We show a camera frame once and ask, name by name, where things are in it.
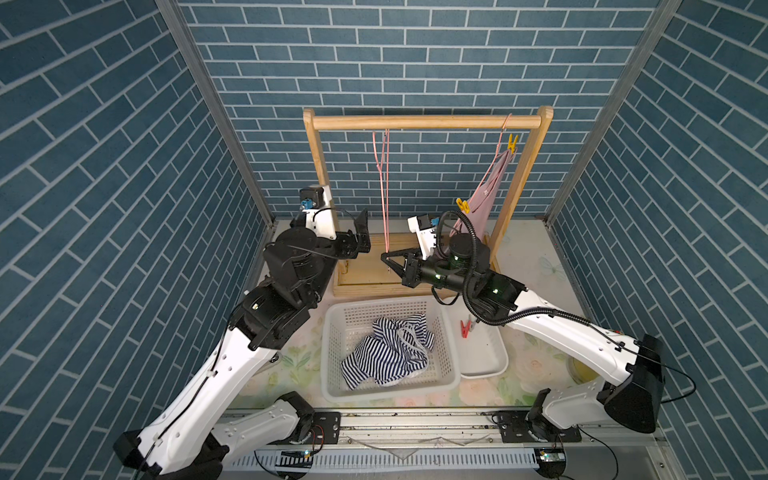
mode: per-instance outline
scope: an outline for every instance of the wooden clothes rack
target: wooden clothes rack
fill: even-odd
[[[321,131],[348,131],[348,130],[428,130],[428,129],[452,129],[452,128],[484,128],[506,130],[528,130],[528,139],[525,142],[520,161],[512,182],[509,185],[507,196],[504,199],[502,211],[499,214],[496,225],[486,244],[491,249],[492,267],[495,270],[496,253],[501,246],[512,213],[515,211],[518,200],[525,186],[525,181],[531,173],[536,161],[541,144],[549,130],[554,111],[552,107],[540,107],[536,115],[342,115],[342,116],[316,116],[312,108],[304,109],[304,126],[306,136],[310,142],[312,159],[317,171],[317,180],[321,185],[330,185],[328,167],[323,155],[323,144],[320,141]],[[333,222],[339,229],[339,220],[336,212],[333,212]],[[399,250],[409,247],[417,247],[416,236],[412,233],[392,233],[390,237],[390,250]],[[389,272],[380,256],[384,251],[383,235],[371,235],[371,252],[361,254],[356,260],[336,269],[334,275],[333,292],[336,296],[407,296],[424,295],[429,293],[429,285],[422,284],[419,288],[410,289],[400,284],[400,278]]]

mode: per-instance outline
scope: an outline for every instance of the striped shirt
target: striped shirt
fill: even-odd
[[[434,342],[424,315],[374,320],[373,334],[362,339],[341,362],[344,381],[355,389],[370,377],[386,385],[418,375],[429,365],[427,350],[432,351]]]

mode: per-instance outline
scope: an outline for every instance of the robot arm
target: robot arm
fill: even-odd
[[[412,217],[411,224],[420,226],[416,229],[419,248],[382,254],[382,261],[402,278],[403,285],[430,284],[435,298],[435,288],[453,290],[464,296],[465,305],[479,321],[526,332],[598,373],[598,379],[582,386],[539,392],[528,414],[534,434],[554,441],[560,430],[608,419],[637,432],[656,429],[664,391],[662,345],[656,338],[645,335],[639,341],[558,309],[523,283],[491,270],[490,250],[477,237],[473,239],[474,233],[451,236],[444,249],[439,242],[440,224],[429,229],[433,220],[427,216]],[[396,257],[402,257],[403,263],[394,261]]]
[[[336,261],[370,251],[368,212],[355,233],[336,232],[323,187],[302,189],[303,211],[263,255],[270,275],[245,296],[200,370],[150,425],[123,433],[114,450],[123,465],[145,479],[188,480],[219,476],[222,462],[276,440],[306,437],[313,409],[295,392],[266,410],[217,424],[248,379],[270,361],[310,317]]]

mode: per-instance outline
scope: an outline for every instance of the laundry basket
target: laundry basket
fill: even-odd
[[[458,385],[458,353],[453,329],[432,296],[407,296],[362,302],[338,303],[326,313],[320,378],[323,396],[330,402],[360,402],[396,396],[421,396],[442,392]],[[350,390],[341,373],[341,362],[364,337],[373,333],[373,320],[381,317],[404,319],[426,315],[427,327],[435,335],[427,370],[394,386],[379,386],[367,379]]]

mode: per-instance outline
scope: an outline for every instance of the brick pattern wall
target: brick pattern wall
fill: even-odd
[[[317,179],[303,107],[333,115],[531,114],[554,105],[515,211],[528,217],[550,204],[657,4],[213,1],[183,0],[184,14],[276,213],[296,212],[296,189]],[[380,212],[370,133],[321,138],[336,203]],[[457,195],[477,187],[497,140],[497,131],[393,134],[392,215],[455,206]]]
[[[766,478],[767,25],[684,0],[554,224],[597,318],[695,379],[660,414],[690,478]]]
[[[116,478],[262,231],[152,0],[0,2],[0,478]]]

